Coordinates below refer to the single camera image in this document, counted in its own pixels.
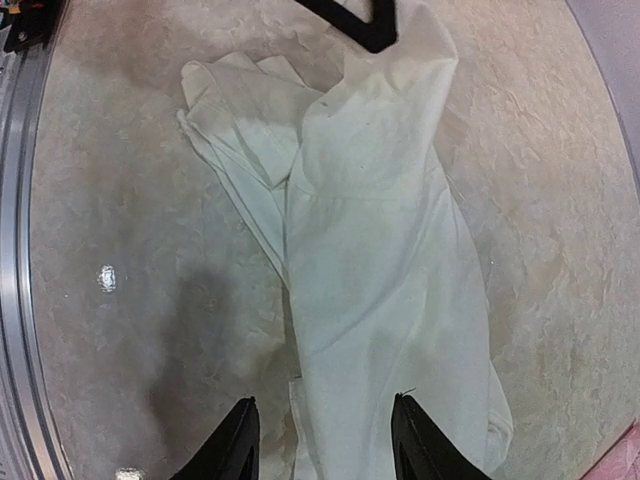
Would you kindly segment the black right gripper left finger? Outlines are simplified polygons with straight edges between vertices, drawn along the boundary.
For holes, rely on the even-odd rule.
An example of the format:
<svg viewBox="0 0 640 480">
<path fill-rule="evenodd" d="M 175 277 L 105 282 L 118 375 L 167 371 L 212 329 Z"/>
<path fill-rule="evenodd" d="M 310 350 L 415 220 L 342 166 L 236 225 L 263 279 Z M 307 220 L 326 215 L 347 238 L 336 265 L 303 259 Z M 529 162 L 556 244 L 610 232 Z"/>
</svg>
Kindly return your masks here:
<svg viewBox="0 0 640 480">
<path fill-rule="evenodd" d="M 172 480 L 258 480 L 259 442 L 256 399 L 242 398 Z"/>
</svg>

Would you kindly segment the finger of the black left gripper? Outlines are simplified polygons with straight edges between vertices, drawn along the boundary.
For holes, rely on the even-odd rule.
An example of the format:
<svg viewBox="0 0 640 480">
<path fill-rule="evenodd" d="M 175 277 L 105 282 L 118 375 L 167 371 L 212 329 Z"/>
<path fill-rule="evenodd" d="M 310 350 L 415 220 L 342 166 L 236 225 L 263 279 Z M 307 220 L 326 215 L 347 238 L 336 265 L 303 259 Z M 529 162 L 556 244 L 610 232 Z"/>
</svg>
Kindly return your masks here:
<svg viewBox="0 0 640 480">
<path fill-rule="evenodd" d="M 372 54 L 378 54 L 398 40 L 397 10 L 394 0 L 371 2 L 371 17 L 364 21 L 336 1 L 296 0 L 332 27 Z"/>
</svg>

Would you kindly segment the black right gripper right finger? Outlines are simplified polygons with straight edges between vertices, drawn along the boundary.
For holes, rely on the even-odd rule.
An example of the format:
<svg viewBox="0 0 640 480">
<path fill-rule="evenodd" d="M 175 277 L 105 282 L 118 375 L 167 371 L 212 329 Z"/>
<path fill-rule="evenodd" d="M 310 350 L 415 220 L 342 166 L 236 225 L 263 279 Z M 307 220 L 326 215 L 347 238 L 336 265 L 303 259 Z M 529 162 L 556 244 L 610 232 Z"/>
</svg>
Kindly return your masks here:
<svg viewBox="0 0 640 480">
<path fill-rule="evenodd" d="M 395 395 L 391 437 L 398 480 L 489 480 L 411 395 Z"/>
</svg>

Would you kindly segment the white t-shirt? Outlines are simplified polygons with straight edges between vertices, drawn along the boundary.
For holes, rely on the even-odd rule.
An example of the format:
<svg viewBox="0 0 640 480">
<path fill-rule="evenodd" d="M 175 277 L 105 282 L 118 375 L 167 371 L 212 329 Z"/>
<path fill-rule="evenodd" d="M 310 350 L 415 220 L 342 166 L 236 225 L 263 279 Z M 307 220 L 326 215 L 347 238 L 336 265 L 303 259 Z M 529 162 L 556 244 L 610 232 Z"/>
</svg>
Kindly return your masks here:
<svg viewBox="0 0 640 480">
<path fill-rule="evenodd" d="M 326 91 L 283 56 L 181 72 L 178 121 L 288 289 L 297 479 L 392 478 L 399 392 L 485 474 L 513 437 L 477 250 L 433 144 L 456 47 L 424 2 L 399 17 L 380 54 L 335 46 Z"/>
</svg>

